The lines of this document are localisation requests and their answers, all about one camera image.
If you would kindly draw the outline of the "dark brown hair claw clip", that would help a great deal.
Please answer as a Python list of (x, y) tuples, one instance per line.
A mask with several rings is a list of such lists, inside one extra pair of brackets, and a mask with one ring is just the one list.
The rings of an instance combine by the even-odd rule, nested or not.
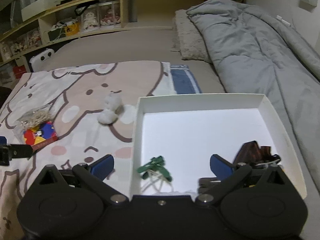
[[(234, 172), (239, 169), (241, 166), (245, 166), (245, 165), (249, 165), (250, 167), (252, 167), (253, 169), (266, 169), (269, 166), (275, 164), (278, 165), (281, 161), (281, 157), (277, 154), (272, 155), (272, 159), (266, 163), (261, 163), (261, 164), (246, 164), (246, 163), (238, 163), (236, 165), (234, 165)], [(217, 177), (204, 177), (204, 178), (200, 178), (198, 181), (198, 192), (201, 193), (204, 191), (204, 189), (208, 189), (211, 187), (214, 187), (217, 183), (220, 183), (221, 180), (218, 180)]]

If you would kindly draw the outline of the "red yellow blue card pack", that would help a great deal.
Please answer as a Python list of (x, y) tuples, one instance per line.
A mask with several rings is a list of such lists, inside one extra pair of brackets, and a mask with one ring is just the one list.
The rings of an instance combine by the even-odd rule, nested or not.
[(30, 145), (33, 151), (40, 150), (58, 140), (54, 125), (51, 121), (44, 122), (39, 126), (29, 128), (23, 132), (23, 139)]

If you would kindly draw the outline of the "green clip with string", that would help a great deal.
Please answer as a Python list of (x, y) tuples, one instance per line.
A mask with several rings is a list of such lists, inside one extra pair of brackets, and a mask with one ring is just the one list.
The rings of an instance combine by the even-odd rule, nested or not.
[(172, 176), (166, 169), (165, 159), (161, 155), (158, 157), (152, 157), (148, 163), (140, 166), (136, 171), (144, 180), (151, 178), (152, 176), (160, 175), (164, 180), (172, 182)]

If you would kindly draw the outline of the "white shallow cardboard box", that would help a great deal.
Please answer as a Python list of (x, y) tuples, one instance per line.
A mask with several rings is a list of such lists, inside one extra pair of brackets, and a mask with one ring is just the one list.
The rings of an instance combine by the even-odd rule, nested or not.
[[(202, 177), (212, 177), (209, 160), (218, 154), (233, 161), (242, 144), (270, 146), (301, 197), (307, 196), (303, 172), (288, 133), (263, 94), (184, 94), (138, 100), (133, 133), (129, 194), (196, 192)], [(162, 156), (172, 184), (143, 180), (137, 169)]]

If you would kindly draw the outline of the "white fluffy scrunchie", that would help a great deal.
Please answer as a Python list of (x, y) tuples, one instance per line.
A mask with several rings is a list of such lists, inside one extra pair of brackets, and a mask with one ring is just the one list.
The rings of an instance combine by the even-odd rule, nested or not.
[(104, 109), (99, 113), (97, 121), (102, 125), (113, 124), (118, 119), (118, 112), (123, 106), (119, 93), (111, 92), (104, 100)]

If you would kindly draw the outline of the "dark brown wooden block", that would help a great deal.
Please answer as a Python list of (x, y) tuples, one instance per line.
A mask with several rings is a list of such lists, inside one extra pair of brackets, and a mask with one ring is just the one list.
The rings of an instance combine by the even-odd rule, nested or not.
[(256, 141), (244, 143), (234, 158), (233, 164), (261, 164), (272, 159), (270, 146), (259, 146)]

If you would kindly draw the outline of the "clear bag of rubber bands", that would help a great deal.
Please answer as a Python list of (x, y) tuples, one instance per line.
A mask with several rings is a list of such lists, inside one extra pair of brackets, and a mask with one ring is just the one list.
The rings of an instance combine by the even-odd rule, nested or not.
[(20, 118), (15, 121), (15, 127), (13, 129), (15, 137), (19, 142), (24, 143), (23, 133), (47, 121), (52, 121), (52, 111), (50, 105), (43, 105), (33, 108), (25, 112)]

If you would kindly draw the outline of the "cartoon bear print blanket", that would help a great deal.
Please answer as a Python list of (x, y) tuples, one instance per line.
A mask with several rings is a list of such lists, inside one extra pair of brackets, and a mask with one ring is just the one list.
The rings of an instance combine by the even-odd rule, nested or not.
[[(102, 125), (97, 117), (111, 92), (123, 106), (118, 119)], [(198, 94), (201, 89), (185, 65), (159, 61), (127, 61), (25, 73), (1, 108), (1, 136), (18, 144), (13, 129), (25, 112), (50, 105), (58, 140), (30, 159), (14, 159), (1, 167), (1, 239), (21, 239), (16, 210), (39, 172), (48, 164), (69, 170), (110, 154), (114, 171), (106, 183), (129, 194), (132, 132), (138, 99), (144, 96)]]

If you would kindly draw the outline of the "red box on low shelf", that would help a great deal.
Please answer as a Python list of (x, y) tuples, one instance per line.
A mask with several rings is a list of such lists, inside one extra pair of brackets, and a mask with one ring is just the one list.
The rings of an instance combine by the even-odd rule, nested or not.
[(22, 65), (22, 66), (14, 66), (12, 68), (12, 71), (13, 71), (14, 76), (15, 76), (16, 79), (20, 79), (22, 77), (22, 75), (27, 72), (24, 65)]

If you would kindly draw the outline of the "grey quilted duvet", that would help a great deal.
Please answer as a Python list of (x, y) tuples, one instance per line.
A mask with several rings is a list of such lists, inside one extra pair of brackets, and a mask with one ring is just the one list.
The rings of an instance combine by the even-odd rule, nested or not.
[(208, 0), (187, 10), (228, 93), (264, 94), (319, 185), (319, 55), (260, 7)]

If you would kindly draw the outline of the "beige fuzzy pillow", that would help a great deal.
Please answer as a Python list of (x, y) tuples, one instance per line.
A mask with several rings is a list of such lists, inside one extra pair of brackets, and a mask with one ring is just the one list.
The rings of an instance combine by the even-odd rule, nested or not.
[(182, 60), (212, 63), (202, 35), (189, 20), (186, 10), (175, 11), (173, 23), (173, 50), (180, 53)]

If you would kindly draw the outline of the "yellow bucket on shelf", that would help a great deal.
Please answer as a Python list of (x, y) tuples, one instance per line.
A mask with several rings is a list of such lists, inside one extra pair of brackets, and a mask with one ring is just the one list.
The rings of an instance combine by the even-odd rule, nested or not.
[(80, 31), (80, 23), (72, 22), (65, 25), (65, 35), (72, 36), (77, 34)]

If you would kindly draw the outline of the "white box on shelf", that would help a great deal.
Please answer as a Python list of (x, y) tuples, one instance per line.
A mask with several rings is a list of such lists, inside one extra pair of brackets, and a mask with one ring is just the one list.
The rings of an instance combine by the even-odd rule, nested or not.
[(22, 20), (26, 21), (50, 8), (56, 7), (62, 0), (36, 0), (21, 10)]

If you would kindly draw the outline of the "doll in clear case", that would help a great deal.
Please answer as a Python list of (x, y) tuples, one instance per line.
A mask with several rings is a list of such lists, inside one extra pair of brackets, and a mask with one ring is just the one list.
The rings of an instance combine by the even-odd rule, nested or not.
[(91, 5), (81, 15), (81, 29), (83, 32), (93, 31), (100, 27), (98, 7)]

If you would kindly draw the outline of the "red dress doll in case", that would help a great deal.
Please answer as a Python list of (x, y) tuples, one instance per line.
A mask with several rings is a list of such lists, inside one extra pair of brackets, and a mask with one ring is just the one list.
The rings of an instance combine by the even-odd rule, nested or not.
[(99, 20), (102, 28), (114, 28), (121, 24), (120, 2), (104, 2), (99, 4)]

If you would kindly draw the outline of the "wooden headboard shelf unit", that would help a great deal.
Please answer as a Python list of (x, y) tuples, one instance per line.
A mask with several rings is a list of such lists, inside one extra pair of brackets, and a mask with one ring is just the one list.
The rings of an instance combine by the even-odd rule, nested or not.
[(72, 0), (1, 35), (1, 83), (31, 71), (27, 55), (77, 38), (132, 30), (171, 29), (175, 12), (206, 0)]

